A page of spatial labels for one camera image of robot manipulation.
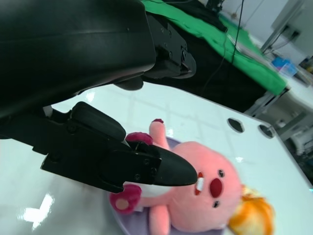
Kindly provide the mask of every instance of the green cloth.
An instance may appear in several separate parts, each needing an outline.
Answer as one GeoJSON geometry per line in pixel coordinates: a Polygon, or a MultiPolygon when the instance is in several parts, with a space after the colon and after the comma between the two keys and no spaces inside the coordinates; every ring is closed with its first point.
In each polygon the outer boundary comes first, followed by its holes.
{"type": "MultiPolygon", "coordinates": [[[[154,1],[155,2],[142,0],[146,7],[146,11],[165,16],[183,30],[198,38],[205,39],[214,50],[216,50],[221,56],[224,56],[225,54],[225,59],[231,62],[234,45],[227,35],[229,34],[235,39],[237,35],[237,26],[227,20],[221,19],[223,24],[228,28],[227,33],[224,33],[203,20],[194,18],[171,5],[156,3],[162,2],[161,0],[154,1]]],[[[260,50],[251,42],[247,31],[243,29],[240,30],[238,42],[262,55],[260,50]]],[[[236,51],[235,54],[234,66],[274,95],[279,95],[286,87],[286,82],[277,72],[267,68],[254,59],[244,56],[238,51],[236,51]]]]}

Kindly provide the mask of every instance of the black cable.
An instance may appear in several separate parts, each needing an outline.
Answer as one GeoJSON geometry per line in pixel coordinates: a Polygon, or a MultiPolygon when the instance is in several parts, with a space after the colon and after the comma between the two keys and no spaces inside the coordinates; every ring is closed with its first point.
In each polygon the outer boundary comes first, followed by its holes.
{"type": "Polygon", "coordinates": [[[233,68],[233,64],[234,64],[234,60],[235,60],[235,54],[236,54],[236,50],[237,50],[237,42],[238,42],[238,37],[239,37],[239,32],[240,32],[240,25],[241,25],[241,18],[243,16],[243,8],[244,8],[244,2],[245,0],[242,1],[242,5],[241,5],[241,10],[240,10],[240,17],[239,17],[239,23],[238,23],[238,30],[237,30],[237,36],[236,36],[236,41],[235,41],[235,47],[234,47],[234,52],[233,52],[233,55],[232,55],[232,58],[231,58],[231,63],[229,64],[229,67],[228,67],[228,73],[227,73],[227,76],[226,76],[226,79],[224,81],[224,94],[223,94],[223,97],[222,97],[222,103],[225,103],[226,102],[226,99],[228,98],[228,87],[229,87],[229,80],[230,80],[230,72],[233,68]]]}
{"type": "Polygon", "coordinates": [[[227,41],[227,38],[228,36],[225,35],[225,41],[224,41],[224,55],[223,55],[223,58],[221,60],[221,63],[220,65],[218,66],[218,68],[212,73],[212,75],[208,78],[208,80],[206,81],[205,85],[203,86],[202,88],[202,91],[201,91],[201,94],[200,96],[203,96],[204,92],[205,92],[205,88],[207,86],[207,84],[209,83],[209,81],[211,81],[211,79],[217,74],[217,72],[221,69],[223,63],[224,63],[224,60],[225,60],[225,56],[226,56],[226,41],[227,41]]]}
{"type": "MultiPolygon", "coordinates": [[[[230,75],[230,70],[231,70],[231,66],[233,65],[234,63],[234,58],[235,58],[235,52],[236,52],[236,46],[237,46],[237,42],[238,42],[238,37],[239,37],[239,32],[240,32],[240,25],[241,25],[241,18],[242,18],[242,15],[243,15],[243,8],[244,8],[244,1],[242,1],[241,3],[241,11],[240,11],[240,17],[239,17],[239,23],[238,23],[238,30],[237,30],[237,36],[236,36],[236,41],[235,41],[235,49],[234,49],[234,52],[233,52],[233,56],[232,56],[232,59],[231,59],[231,64],[230,64],[230,67],[228,69],[228,74],[227,74],[227,78],[229,79],[229,75],[230,75]]],[[[202,89],[202,92],[201,92],[201,95],[200,96],[203,96],[204,92],[205,92],[205,88],[206,86],[208,85],[209,81],[217,74],[217,72],[221,69],[222,65],[223,65],[223,62],[225,60],[225,56],[226,56],[226,40],[227,40],[227,35],[226,35],[226,39],[225,39],[225,42],[224,42],[224,56],[223,56],[223,59],[221,61],[221,64],[218,66],[218,68],[215,70],[214,73],[212,73],[212,75],[209,77],[209,79],[206,81],[203,89],[202,89]]]]}
{"type": "Polygon", "coordinates": [[[238,23],[237,36],[236,36],[236,41],[235,41],[235,48],[234,48],[233,56],[231,58],[230,67],[229,67],[229,70],[228,70],[228,76],[230,74],[230,69],[232,68],[232,65],[234,64],[235,53],[236,53],[236,50],[237,50],[237,42],[238,42],[238,37],[239,37],[239,32],[240,32],[241,18],[243,16],[244,2],[245,2],[245,0],[243,0],[242,3],[241,3],[241,10],[240,10],[239,23],[238,23]]]}
{"type": "Polygon", "coordinates": [[[194,0],[186,0],[186,1],[163,1],[163,2],[159,2],[159,1],[153,1],[153,0],[149,0],[149,1],[152,1],[154,3],[158,3],[158,4],[162,4],[162,3],[169,3],[169,4],[172,4],[172,3],[188,3],[188,2],[191,2],[191,1],[194,1],[194,0]]]}

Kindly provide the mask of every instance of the plush toy arm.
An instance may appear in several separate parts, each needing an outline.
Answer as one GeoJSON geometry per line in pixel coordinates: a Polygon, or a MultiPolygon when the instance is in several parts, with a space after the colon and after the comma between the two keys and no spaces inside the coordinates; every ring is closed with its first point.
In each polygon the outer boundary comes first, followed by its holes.
{"type": "Polygon", "coordinates": [[[161,119],[156,119],[150,124],[149,134],[152,137],[154,143],[162,148],[170,150],[166,139],[165,125],[161,119]]]}
{"type": "Polygon", "coordinates": [[[170,234],[171,222],[167,206],[160,205],[150,208],[149,228],[151,235],[170,234]]]}
{"type": "Polygon", "coordinates": [[[137,207],[141,196],[141,188],[137,185],[124,185],[124,191],[110,193],[109,200],[117,212],[123,214],[132,213],[137,207]]]}

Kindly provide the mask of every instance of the white table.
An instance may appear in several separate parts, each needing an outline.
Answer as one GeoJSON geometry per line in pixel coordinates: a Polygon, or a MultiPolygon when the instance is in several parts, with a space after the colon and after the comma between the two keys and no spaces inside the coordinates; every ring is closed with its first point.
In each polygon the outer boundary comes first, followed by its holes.
{"type": "MultiPolygon", "coordinates": [[[[162,118],[167,135],[198,141],[229,158],[244,184],[258,189],[276,211],[277,235],[312,234],[312,187],[279,138],[266,138],[259,121],[189,93],[152,84],[137,92],[113,85],[54,105],[60,111],[85,101],[118,120],[127,132],[148,131],[162,118]],[[228,118],[240,120],[242,134],[228,118]]],[[[121,235],[106,193],[40,170],[44,156],[30,146],[0,141],[1,235],[121,235]]]]}

